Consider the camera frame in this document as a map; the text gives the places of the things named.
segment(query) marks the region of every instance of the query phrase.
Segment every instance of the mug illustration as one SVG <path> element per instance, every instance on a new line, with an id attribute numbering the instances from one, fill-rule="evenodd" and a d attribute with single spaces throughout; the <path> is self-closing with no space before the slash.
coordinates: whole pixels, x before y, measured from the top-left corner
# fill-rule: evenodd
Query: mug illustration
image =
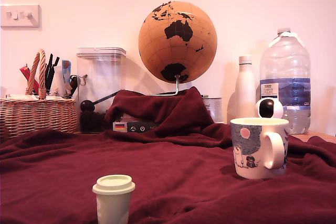
<path id="1" fill-rule="evenodd" d="M 232 125 L 234 160 L 237 166 L 242 168 L 258 166 L 259 161 L 256 162 L 252 154 L 260 149 L 262 129 L 259 125 Z"/>
<path id="2" fill-rule="evenodd" d="M 243 155 L 241 152 L 242 152 L 242 149 L 240 145 L 233 147 L 234 160 L 235 160 L 236 165 L 238 165 L 239 167 L 244 166 L 244 159 L 243 159 Z"/>
<path id="3" fill-rule="evenodd" d="M 286 168 L 287 166 L 287 149 L 288 149 L 288 139 L 289 139 L 289 133 L 285 130 L 285 142 L 284 142 L 284 149 L 285 149 L 285 158 L 283 160 L 283 165 L 282 165 L 282 169 Z"/>
<path id="4" fill-rule="evenodd" d="M 254 163 L 254 157 L 253 156 L 247 156 L 246 157 L 246 165 L 250 168 L 257 167 L 257 165 Z"/>

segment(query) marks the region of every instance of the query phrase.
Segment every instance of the wall plate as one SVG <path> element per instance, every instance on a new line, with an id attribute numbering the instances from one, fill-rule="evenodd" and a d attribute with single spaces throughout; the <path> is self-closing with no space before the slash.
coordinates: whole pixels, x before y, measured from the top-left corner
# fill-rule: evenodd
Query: wall plate
<path id="1" fill-rule="evenodd" d="M 1 27 L 39 27 L 39 5 L 2 5 Z"/>

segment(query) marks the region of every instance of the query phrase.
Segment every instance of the globe stand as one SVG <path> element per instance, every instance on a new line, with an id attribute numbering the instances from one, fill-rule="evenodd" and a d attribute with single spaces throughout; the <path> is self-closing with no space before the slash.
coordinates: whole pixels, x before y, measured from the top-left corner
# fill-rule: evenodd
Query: globe stand
<path id="1" fill-rule="evenodd" d="M 175 77 L 176 77 L 176 91 L 175 91 L 175 93 L 174 94 L 149 94 L 149 95 L 152 95 L 152 96 L 156 96 L 156 97 L 173 97 L 173 96 L 175 96 L 175 95 L 177 95 L 178 94 L 178 88 L 179 88 L 179 85 L 178 85 L 178 79 L 180 78 L 180 75 L 175 75 Z"/>

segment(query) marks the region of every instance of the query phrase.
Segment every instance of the table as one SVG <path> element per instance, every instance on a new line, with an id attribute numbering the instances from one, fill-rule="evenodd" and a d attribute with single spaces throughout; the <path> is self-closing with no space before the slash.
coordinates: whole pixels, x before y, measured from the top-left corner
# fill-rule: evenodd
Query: table
<path id="1" fill-rule="evenodd" d="M 307 142 L 309 140 L 309 138 L 311 138 L 312 136 L 319 136 L 327 142 L 331 142 L 331 143 L 336 144 L 336 137 L 326 135 L 326 134 L 323 134 L 323 133 L 314 132 L 314 131 L 308 131 L 306 134 L 293 135 L 293 136 L 297 137 L 298 139 L 300 139 L 303 142 Z"/>

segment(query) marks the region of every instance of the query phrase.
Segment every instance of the bottle cap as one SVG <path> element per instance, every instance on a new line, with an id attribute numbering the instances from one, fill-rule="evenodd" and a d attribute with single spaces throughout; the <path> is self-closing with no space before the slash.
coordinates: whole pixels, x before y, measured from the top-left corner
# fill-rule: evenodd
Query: bottle cap
<path id="1" fill-rule="evenodd" d="M 281 28 L 279 28 L 278 29 L 278 35 L 282 34 L 285 31 L 290 32 L 290 27 L 281 27 Z"/>
<path id="2" fill-rule="evenodd" d="M 239 65 L 252 64 L 252 55 L 239 56 Z"/>

